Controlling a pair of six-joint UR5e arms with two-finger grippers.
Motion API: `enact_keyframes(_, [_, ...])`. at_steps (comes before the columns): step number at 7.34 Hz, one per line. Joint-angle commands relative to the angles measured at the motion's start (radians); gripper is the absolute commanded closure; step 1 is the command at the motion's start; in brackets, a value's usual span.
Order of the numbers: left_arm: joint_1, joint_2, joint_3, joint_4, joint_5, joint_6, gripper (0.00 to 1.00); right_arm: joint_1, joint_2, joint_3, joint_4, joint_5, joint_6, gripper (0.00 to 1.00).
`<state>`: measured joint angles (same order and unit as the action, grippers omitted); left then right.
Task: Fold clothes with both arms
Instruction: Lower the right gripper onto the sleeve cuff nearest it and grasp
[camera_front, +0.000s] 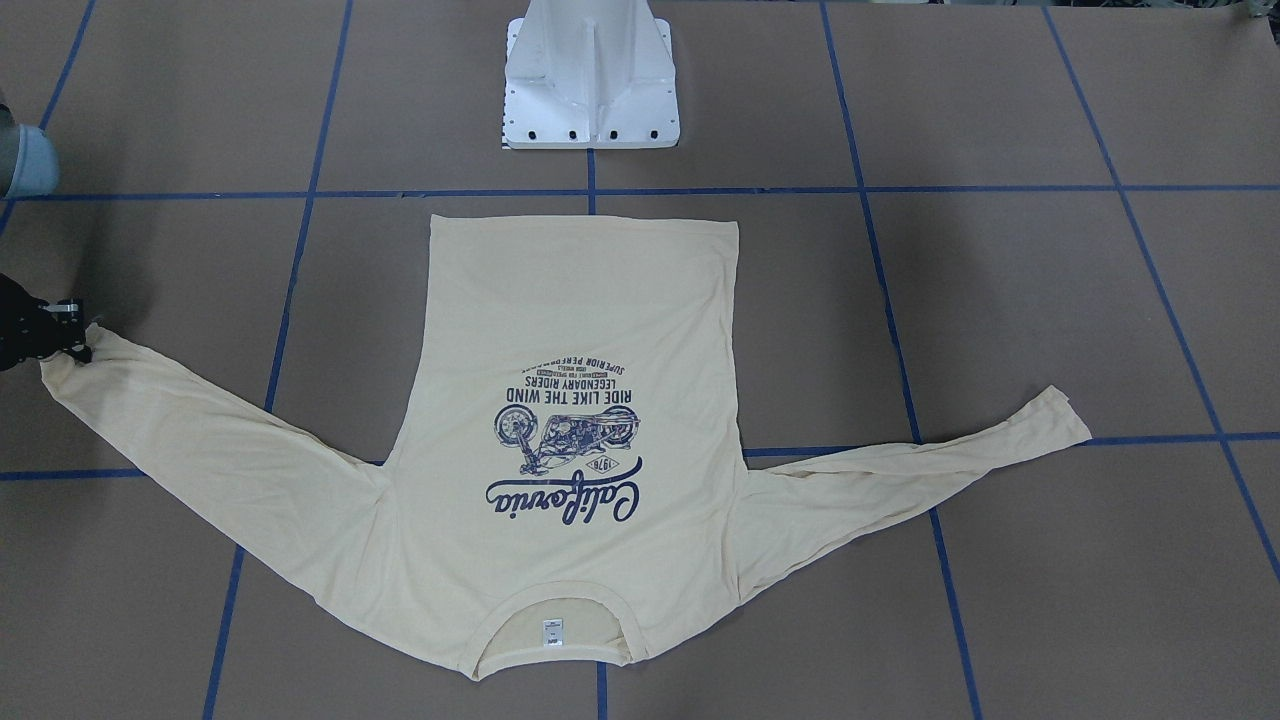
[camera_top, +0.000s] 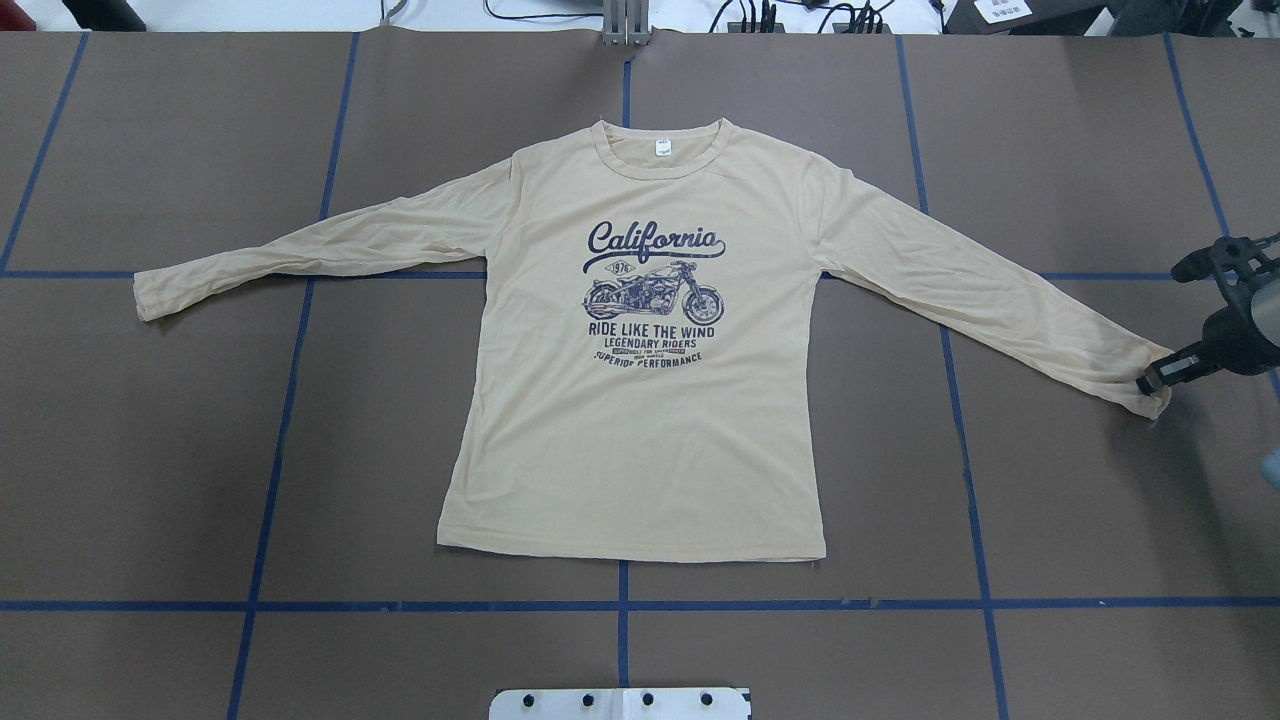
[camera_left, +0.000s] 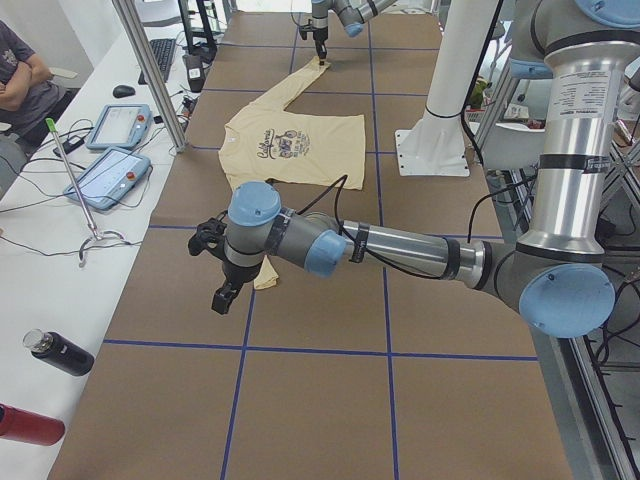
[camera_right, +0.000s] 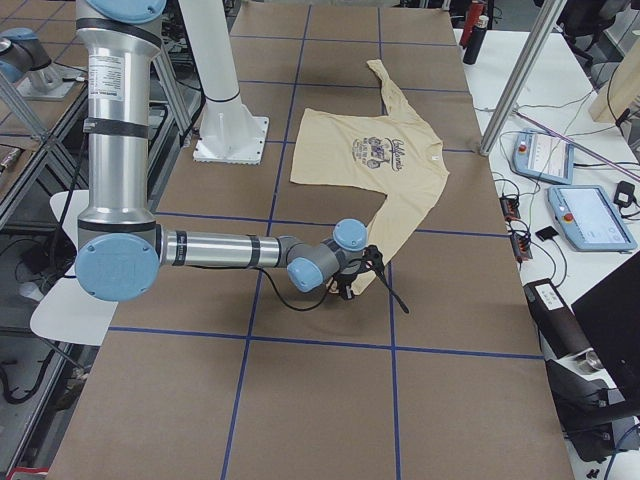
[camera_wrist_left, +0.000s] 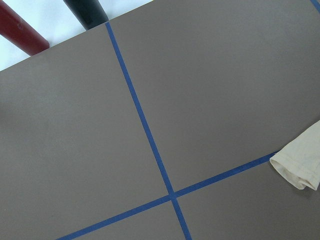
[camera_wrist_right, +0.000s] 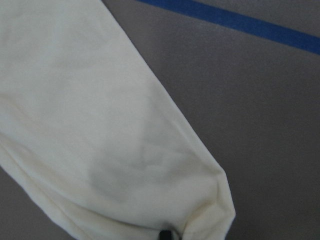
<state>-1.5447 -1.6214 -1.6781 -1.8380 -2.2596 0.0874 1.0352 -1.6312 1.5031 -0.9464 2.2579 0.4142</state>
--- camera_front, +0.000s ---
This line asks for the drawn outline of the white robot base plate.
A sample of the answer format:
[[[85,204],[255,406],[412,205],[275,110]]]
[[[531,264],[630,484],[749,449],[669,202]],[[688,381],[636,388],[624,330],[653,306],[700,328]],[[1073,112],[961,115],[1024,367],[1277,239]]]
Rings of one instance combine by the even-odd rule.
[[[502,143],[671,149],[681,136],[667,20],[648,1],[532,1],[506,28]]]

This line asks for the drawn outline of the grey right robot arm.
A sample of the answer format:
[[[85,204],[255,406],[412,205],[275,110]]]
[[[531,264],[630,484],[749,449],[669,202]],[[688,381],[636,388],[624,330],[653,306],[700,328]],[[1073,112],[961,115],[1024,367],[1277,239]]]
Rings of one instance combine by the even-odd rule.
[[[51,193],[59,182],[55,147],[42,129],[15,122],[10,108],[1,105],[1,192],[4,200]],[[28,359],[45,360],[65,354],[77,363],[91,363],[93,351],[86,341],[84,301],[63,299],[50,302],[29,293],[9,275],[1,275],[1,369]]]

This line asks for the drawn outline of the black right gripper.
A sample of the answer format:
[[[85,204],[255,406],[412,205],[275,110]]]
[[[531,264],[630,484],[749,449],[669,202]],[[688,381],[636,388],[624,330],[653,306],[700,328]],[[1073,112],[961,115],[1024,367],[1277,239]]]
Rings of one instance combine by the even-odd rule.
[[[93,350],[86,340],[84,311],[83,299],[49,304],[1,275],[1,372],[56,352],[79,364],[91,363]]]

